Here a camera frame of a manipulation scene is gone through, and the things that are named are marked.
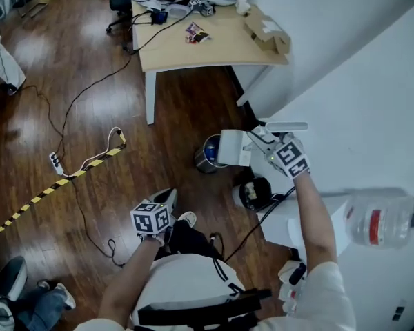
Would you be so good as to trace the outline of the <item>person's left hand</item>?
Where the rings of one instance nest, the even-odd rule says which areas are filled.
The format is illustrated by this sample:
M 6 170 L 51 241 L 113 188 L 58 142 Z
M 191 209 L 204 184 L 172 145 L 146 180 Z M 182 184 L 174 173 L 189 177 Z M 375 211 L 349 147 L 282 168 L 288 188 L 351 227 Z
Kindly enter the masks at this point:
M 168 245 L 173 234 L 173 227 L 169 226 L 158 234 L 139 234 L 138 237 L 143 241 L 144 239 L 154 239 L 159 242 L 161 247 Z

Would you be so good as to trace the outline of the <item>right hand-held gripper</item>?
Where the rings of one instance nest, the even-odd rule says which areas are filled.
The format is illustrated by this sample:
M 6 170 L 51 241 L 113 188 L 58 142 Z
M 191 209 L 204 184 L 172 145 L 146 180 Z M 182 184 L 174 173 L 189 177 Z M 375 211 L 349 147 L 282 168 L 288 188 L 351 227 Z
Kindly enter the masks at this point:
M 256 126 L 251 130 L 261 140 L 268 141 L 264 126 Z M 245 151 L 259 150 L 264 151 L 264 143 L 261 141 L 250 140 L 244 146 Z M 274 169 L 280 171 L 289 179 L 295 179 L 304 172 L 310 172 L 310 161 L 304 152 L 302 142 L 292 133 L 281 133 L 279 141 L 264 155 L 265 160 Z

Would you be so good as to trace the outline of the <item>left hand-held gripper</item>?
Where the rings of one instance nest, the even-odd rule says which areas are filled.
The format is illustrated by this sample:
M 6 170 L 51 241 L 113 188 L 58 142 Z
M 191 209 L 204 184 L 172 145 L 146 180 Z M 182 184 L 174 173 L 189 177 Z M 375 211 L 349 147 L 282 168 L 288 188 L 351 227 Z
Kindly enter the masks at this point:
M 156 235 L 173 226 L 173 211 L 177 204 L 177 189 L 158 191 L 130 211 L 130 218 L 138 235 Z

